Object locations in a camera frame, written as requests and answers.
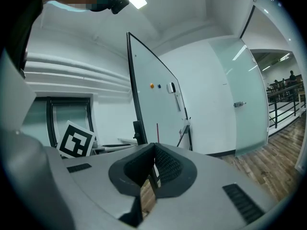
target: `person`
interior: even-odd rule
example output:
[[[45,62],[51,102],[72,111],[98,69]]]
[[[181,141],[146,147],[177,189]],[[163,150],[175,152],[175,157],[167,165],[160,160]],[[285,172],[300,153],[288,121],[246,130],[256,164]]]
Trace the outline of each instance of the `person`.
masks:
[[[276,90],[275,90],[275,92],[278,92],[278,91],[280,91],[280,85],[279,85],[279,82],[275,79],[275,86],[276,86]]]
[[[273,93],[273,88],[274,88],[274,87],[273,87],[271,84],[268,86],[268,90],[271,90],[271,91],[270,91],[271,93]],[[273,101],[274,101],[273,98],[270,98],[270,99],[269,99],[269,102],[273,102]]]
[[[285,89],[286,88],[286,80],[285,79],[283,79],[283,81],[282,81],[282,87],[283,87],[283,89]]]
[[[290,79],[291,86],[296,85],[297,84],[296,76],[293,74],[292,70],[290,71],[290,73],[291,75],[289,79]]]
[[[286,80],[285,79],[283,79],[283,81],[282,81],[282,89],[284,90],[285,88],[286,88]],[[287,96],[287,92],[283,92],[283,98],[285,97],[285,96]]]
[[[275,79],[275,84],[276,84],[276,88],[278,89],[277,91],[279,91],[279,88],[280,88],[280,85],[279,85],[279,82]]]
[[[289,80],[290,80],[289,85],[290,85],[290,86],[294,86],[294,85],[297,84],[296,76],[293,74],[293,71],[292,71],[292,70],[290,71],[290,74],[291,74],[291,75],[290,75],[290,78],[289,78]],[[289,90],[289,94],[290,94],[290,95],[293,94],[293,96],[291,96],[291,99],[292,99],[292,100],[294,100],[294,99],[296,98],[296,96],[295,96],[295,90],[294,90],[294,89]]]

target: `whiteboard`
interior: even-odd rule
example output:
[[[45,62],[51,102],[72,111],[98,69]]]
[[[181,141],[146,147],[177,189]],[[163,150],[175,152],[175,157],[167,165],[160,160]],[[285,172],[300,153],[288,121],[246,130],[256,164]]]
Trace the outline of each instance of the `whiteboard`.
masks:
[[[132,94],[144,141],[177,146],[187,118],[178,80],[135,36],[127,33],[127,40]],[[170,92],[170,83],[176,93]]]

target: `glass partition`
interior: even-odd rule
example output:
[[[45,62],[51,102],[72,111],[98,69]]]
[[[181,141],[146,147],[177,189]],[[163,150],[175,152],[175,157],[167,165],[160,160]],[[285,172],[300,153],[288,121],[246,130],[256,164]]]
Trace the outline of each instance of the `glass partition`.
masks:
[[[236,114],[236,155],[262,147],[268,140],[268,100],[257,63],[240,38],[210,42],[224,68]]]
[[[69,120],[82,128],[90,130],[86,105],[54,105],[53,125],[57,142],[65,134],[65,125]]]
[[[21,131],[26,135],[38,139],[43,146],[50,147],[47,129],[46,104],[46,101],[33,102],[24,119]]]

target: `railing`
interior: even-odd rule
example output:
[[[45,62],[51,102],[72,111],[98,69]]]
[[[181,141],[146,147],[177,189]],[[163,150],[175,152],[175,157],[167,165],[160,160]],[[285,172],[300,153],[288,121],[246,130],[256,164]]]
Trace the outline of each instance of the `railing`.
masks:
[[[299,103],[295,103],[295,102],[299,100],[298,93],[303,92],[303,91],[305,90],[304,90],[304,85],[302,82],[296,85],[293,85],[291,87],[288,87],[288,88],[279,87],[279,88],[267,90],[269,107],[274,105],[274,110],[269,111],[269,114],[275,113],[274,117],[270,117],[270,121],[272,120],[274,122],[274,124],[270,125],[270,127],[275,126],[275,128],[277,128],[278,123],[284,121],[285,119],[289,118],[292,115],[296,116],[296,113],[297,113],[296,106],[299,105],[300,102]],[[277,103],[282,103],[282,102],[286,102],[286,103],[277,108]],[[289,109],[278,114],[278,110],[290,104],[292,105]],[[305,94],[304,94],[304,106],[306,108]],[[287,115],[281,120],[278,120],[278,117],[289,112],[291,109],[294,109],[294,111],[291,114]]]

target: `glass door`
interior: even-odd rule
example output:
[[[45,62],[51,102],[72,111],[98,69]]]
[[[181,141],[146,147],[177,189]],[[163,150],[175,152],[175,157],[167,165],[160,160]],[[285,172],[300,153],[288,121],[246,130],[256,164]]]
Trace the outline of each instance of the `glass door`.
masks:
[[[240,38],[212,40],[210,45],[224,68],[234,103],[238,105],[234,107],[236,156],[260,148],[268,140],[269,111],[257,63]]]

